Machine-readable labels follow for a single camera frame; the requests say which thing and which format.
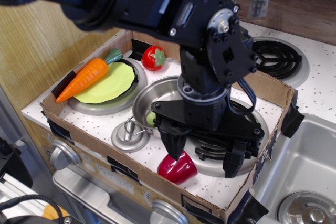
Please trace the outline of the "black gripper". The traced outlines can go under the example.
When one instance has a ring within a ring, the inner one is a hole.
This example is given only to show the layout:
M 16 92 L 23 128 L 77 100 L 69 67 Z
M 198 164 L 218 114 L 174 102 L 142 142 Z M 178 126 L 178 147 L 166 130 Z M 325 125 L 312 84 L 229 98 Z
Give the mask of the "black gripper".
M 156 114 L 155 126 L 159 129 L 161 140 L 174 159 L 179 160 L 188 135 L 197 130 L 215 132 L 226 109 L 238 115 L 251 114 L 256 106 L 256 96 L 248 83 L 238 82 L 251 100 L 250 107 L 237 107 L 230 99 L 231 89 L 219 88 L 214 93 L 200 94 L 178 78 L 177 87 L 181 100 L 161 101 L 151 104 Z M 234 178 L 243 165 L 247 143 L 236 141 L 231 151 L 226 153 L 223 169 L 225 178 Z

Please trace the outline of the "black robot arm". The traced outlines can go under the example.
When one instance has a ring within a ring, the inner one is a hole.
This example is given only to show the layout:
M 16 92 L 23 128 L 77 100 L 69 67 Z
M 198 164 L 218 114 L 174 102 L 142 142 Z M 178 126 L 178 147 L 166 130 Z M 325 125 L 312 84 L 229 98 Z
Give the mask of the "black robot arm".
M 35 0 L 1 0 L 18 6 Z M 155 126 L 173 159 L 179 159 L 188 136 L 226 144 L 223 169 L 237 175 L 243 161 L 257 156 L 263 131 L 247 122 L 253 107 L 236 109 L 231 87 L 239 84 L 256 103 L 245 77 L 257 70 L 253 39 L 239 23 L 234 0 L 48 0 L 84 31 L 129 29 L 180 47 L 179 101 L 154 102 Z

